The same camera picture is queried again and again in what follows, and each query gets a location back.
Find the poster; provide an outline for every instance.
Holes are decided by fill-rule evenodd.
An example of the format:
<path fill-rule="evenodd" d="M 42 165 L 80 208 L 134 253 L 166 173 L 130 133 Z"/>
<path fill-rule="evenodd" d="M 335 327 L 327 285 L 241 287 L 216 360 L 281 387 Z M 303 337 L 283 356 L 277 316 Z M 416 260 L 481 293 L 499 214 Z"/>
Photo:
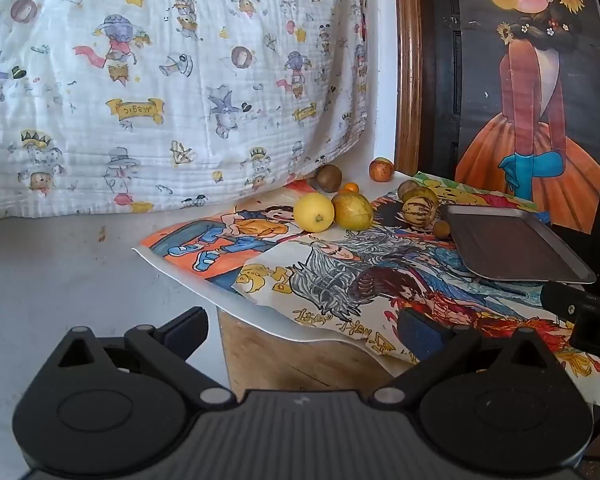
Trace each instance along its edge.
<path fill-rule="evenodd" d="M 595 0 L 459 0 L 456 180 L 533 200 L 590 233 L 600 198 Z"/>
<path fill-rule="evenodd" d="M 260 194 L 224 213 L 160 229 L 141 244 L 172 264 L 231 290 L 244 263 L 304 234 L 293 205 L 312 192 L 305 180 Z"/>
<path fill-rule="evenodd" d="M 423 183 L 441 204 L 477 204 L 485 191 L 447 186 L 427 175 Z M 493 194 L 512 208 L 529 208 L 514 197 Z M 468 324 L 487 336 L 509 336 L 519 327 L 538 331 L 585 399 L 600 405 L 600 358 L 571 348 L 571 325 L 540 308 L 539 283 L 492 282 L 472 274 L 451 241 L 402 218 L 394 192 L 374 200 L 374 224 L 362 232 L 337 226 L 295 237 L 249 260 L 234 289 L 254 303 L 296 323 L 337 330 L 363 340 L 379 356 L 417 362 L 430 355 L 422 317 L 444 326 Z M 397 318 L 407 309 L 410 339 L 397 337 Z"/>

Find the wooden frame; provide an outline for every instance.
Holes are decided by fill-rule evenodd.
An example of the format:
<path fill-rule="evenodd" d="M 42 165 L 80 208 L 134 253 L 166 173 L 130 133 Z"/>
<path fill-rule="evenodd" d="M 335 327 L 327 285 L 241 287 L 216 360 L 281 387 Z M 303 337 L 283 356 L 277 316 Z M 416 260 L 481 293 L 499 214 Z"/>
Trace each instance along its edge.
<path fill-rule="evenodd" d="M 395 0 L 398 20 L 398 98 L 395 167 L 418 171 L 422 126 L 422 23 L 420 0 Z"/>

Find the screw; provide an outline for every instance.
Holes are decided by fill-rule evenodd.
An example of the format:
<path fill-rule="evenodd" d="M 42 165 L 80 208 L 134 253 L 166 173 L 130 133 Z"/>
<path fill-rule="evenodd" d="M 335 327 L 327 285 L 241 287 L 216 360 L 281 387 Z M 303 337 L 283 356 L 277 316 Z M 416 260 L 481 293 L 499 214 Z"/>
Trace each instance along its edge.
<path fill-rule="evenodd" d="M 404 400 L 404 391 L 388 386 L 374 391 L 374 399 L 383 404 L 398 404 Z"/>
<path fill-rule="evenodd" d="M 207 388 L 200 392 L 200 400 L 207 404 L 224 404 L 231 399 L 231 392 L 224 388 Z"/>

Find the dark tray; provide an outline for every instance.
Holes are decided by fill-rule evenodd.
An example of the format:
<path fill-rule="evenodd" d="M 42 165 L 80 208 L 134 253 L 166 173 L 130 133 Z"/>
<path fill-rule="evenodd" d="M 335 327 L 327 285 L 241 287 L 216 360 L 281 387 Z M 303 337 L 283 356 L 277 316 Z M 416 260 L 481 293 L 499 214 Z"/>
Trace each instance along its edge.
<path fill-rule="evenodd" d="M 533 213 L 521 209 L 445 205 L 440 215 L 467 269 L 503 282 L 593 283 L 596 275 Z"/>

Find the apple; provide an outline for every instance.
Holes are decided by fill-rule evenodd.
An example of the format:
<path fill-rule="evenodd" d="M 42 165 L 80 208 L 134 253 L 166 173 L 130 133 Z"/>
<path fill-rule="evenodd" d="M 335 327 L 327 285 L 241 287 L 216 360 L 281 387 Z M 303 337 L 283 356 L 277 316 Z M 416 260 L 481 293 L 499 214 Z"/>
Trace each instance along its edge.
<path fill-rule="evenodd" d="M 394 164 L 383 156 L 379 156 L 369 165 L 369 176 L 376 182 L 389 182 L 394 172 Z"/>

